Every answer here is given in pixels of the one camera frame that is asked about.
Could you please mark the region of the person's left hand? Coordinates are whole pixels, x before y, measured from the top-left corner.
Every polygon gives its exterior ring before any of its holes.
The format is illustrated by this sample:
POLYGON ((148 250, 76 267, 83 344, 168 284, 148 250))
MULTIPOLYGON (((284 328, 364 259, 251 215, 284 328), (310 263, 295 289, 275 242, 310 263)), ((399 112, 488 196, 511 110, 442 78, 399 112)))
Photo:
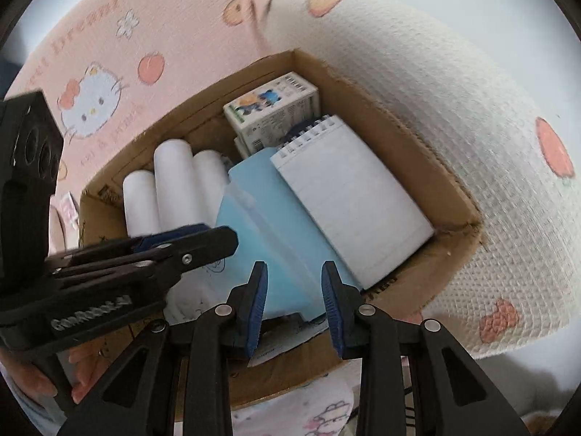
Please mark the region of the person's left hand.
MULTIPOLYGON (((84 400, 109 366, 108 360, 101 355, 103 345, 104 338, 99 338, 69 350, 68 361, 75 366, 77 379, 71 392, 75 404, 84 400)), ((36 403, 40 403, 41 397, 57 396, 57 389, 48 377, 10 350, 1 348, 1 363, 20 390, 36 403)))

